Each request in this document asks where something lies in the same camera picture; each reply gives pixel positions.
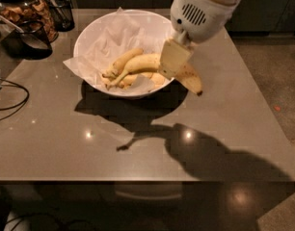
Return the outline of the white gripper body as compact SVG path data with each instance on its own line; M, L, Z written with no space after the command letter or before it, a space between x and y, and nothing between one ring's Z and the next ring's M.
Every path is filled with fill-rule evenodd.
M181 44L201 43L216 35L234 7L215 0L174 0L171 6L173 38Z

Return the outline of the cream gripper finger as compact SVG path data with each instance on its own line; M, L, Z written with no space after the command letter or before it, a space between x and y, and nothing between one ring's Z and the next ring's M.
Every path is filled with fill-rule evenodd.
M173 38L166 39L160 55L158 72L167 79L172 79L192 54L191 49L176 42Z

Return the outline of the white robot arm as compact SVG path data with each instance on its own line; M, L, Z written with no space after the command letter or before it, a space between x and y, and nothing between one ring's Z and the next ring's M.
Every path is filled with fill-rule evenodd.
M241 0L174 0L171 5L172 36L165 40L159 72L168 79L192 55L191 43L214 37L231 19Z

